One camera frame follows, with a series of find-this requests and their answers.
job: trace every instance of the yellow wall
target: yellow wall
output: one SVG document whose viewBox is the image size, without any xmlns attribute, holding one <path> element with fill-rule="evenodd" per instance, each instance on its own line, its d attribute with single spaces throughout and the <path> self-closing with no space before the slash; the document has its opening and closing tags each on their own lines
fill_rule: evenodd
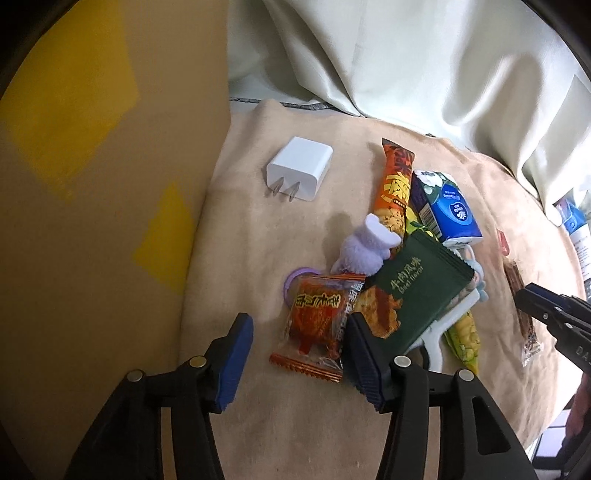
<svg viewBox="0 0 591 480">
<path fill-rule="evenodd" d="M 0 419 L 39 480 L 126 371 L 176 363 L 225 22 L 225 2 L 80 0 L 0 100 Z"/>
</svg>

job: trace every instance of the beige blanket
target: beige blanket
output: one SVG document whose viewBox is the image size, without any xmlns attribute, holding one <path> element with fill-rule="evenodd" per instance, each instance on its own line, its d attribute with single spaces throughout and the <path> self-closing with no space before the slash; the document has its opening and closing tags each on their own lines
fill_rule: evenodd
<svg viewBox="0 0 591 480">
<path fill-rule="evenodd" d="M 272 197 L 264 167 L 298 135 L 331 145 L 332 166 L 313 202 Z M 382 455 L 389 416 L 374 412 L 351 385 L 332 384 L 268 363 L 284 326 L 285 276 L 302 266 L 327 270 L 346 235 L 370 211 L 384 167 L 382 137 L 416 154 L 417 168 L 448 172 L 459 183 L 484 241 L 475 246 L 490 300 L 473 308 L 482 339 L 480 378 L 528 445 L 574 393 L 580 372 L 552 347 L 537 323 L 544 353 L 522 367 L 521 335 L 505 279 L 496 229 L 526 283 L 583 295 L 565 231 L 496 161 L 460 151 L 384 122 L 315 116 L 267 101 L 235 114 L 209 187 L 186 289 L 181 361 L 224 335 L 237 312 L 255 321 L 255 340 L 236 400 L 212 418 L 226 477 L 239 479 L 371 479 Z M 460 364 L 447 349 L 445 371 Z M 435 478 L 437 412 L 432 412 L 426 478 Z"/>
</svg>

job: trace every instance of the snack bag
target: snack bag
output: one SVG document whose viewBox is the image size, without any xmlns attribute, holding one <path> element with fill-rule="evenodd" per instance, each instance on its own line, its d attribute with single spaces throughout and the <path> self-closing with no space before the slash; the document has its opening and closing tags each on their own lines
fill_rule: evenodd
<svg viewBox="0 0 591 480">
<path fill-rule="evenodd" d="M 445 332 L 445 338 L 456 357 L 473 374 L 478 375 L 480 337 L 470 310 Z"/>
<path fill-rule="evenodd" d="M 340 382 L 347 315 L 363 287 L 364 275 L 301 275 L 285 331 L 269 361 L 312 377 Z"/>
<path fill-rule="evenodd" d="M 414 153 L 385 138 L 382 139 L 382 146 L 386 154 L 386 167 L 378 185 L 374 214 L 391 232 L 404 238 Z"/>
<path fill-rule="evenodd" d="M 505 276 L 507 277 L 507 282 L 509 282 L 511 293 L 515 297 L 515 294 L 525 286 L 517 263 L 504 258 L 503 269 L 505 270 Z M 527 367 L 527 364 L 530 363 L 533 357 L 544 351 L 544 344 L 538 341 L 538 335 L 531 316 L 527 315 L 523 310 L 517 309 L 517 319 L 519 320 L 519 329 L 524 341 L 523 350 L 521 351 L 521 364 Z"/>
</svg>

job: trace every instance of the orange packaging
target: orange packaging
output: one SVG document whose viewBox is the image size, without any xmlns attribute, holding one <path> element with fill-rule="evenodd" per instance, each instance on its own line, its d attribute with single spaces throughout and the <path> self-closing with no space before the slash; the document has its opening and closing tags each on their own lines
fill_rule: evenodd
<svg viewBox="0 0 591 480">
<path fill-rule="evenodd" d="M 290 370 L 340 382 L 347 316 L 363 287 L 364 275 L 301 275 L 279 347 L 269 361 Z"/>
<path fill-rule="evenodd" d="M 385 138 L 382 139 L 382 146 L 386 154 L 386 167 L 378 185 L 374 214 L 388 230 L 404 238 L 414 153 Z"/>
</svg>

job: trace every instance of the metal screw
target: metal screw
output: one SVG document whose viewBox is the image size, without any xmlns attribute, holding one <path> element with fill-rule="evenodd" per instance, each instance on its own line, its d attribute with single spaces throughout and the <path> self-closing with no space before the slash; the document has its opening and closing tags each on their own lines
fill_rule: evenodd
<svg viewBox="0 0 591 480">
<path fill-rule="evenodd" d="M 191 365 L 191 367 L 193 367 L 193 368 L 205 367 L 206 363 L 207 363 L 207 358 L 205 358 L 204 356 L 201 356 L 201 355 L 194 356 L 191 360 L 189 360 L 189 365 Z"/>
<path fill-rule="evenodd" d="M 396 365 L 398 365 L 401 368 L 406 368 L 406 367 L 410 367 L 410 364 L 412 363 L 410 361 L 410 358 L 404 355 L 398 355 L 395 359 L 394 359 L 394 363 Z"/>
<path fill-rule="evenodd" d="M 144 377 L 144 372 L 141 370 L 132 370 L 126 376 L 128 382 L 139 382 Z"/>
<path fill-rule="evenodd" d="M 464 382 L 471 382 L 472 380 L 474 380 L 474 374 L 466 369 L 460 370 L 460 373 L 458 375 Z"/>
</svg>

